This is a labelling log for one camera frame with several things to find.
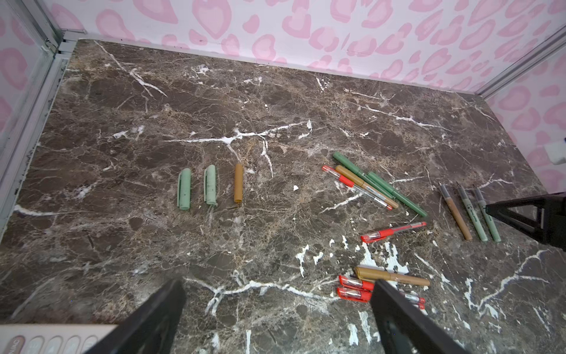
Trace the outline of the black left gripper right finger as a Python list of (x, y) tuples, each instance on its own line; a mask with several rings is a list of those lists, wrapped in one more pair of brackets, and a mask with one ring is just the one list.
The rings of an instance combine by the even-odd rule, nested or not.
[(467, 351), (411, 305), (385, 280), (377, 280), (369, 304), (386, 353), (462, 353)]

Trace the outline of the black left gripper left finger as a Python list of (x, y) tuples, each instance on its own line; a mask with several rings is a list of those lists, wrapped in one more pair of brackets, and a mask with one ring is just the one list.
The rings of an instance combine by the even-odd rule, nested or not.
[(88, 353), (170, 353), (187, 295), (181, 280), (170, 280)]

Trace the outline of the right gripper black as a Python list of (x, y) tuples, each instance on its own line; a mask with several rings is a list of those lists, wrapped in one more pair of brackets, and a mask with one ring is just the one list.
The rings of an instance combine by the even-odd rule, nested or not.
[(486, 212), (539, 243), (565, 251), (565, 193), (491, 203)]

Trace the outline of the green pen cap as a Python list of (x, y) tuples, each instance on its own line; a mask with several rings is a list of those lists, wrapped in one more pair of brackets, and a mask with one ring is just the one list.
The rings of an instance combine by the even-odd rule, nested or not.
[(188, 210), (190, 208), (191, 181), (192, 171), (189, 168), (183, 169), (180, 174), (178, 174), (177, 206), (180, 210)]
[(214, 165), (209, 165), (204, 171), (203, 197), (209, 206), (216, 206), (217, 202), (217, 169)]

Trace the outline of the brown pen cap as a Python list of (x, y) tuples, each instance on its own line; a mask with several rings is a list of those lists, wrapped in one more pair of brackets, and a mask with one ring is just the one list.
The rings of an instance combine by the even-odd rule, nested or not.
[(243, 175), (243, 165), (237, 163), (234, 168), (234, 202), (237, 204), (243, 201)]

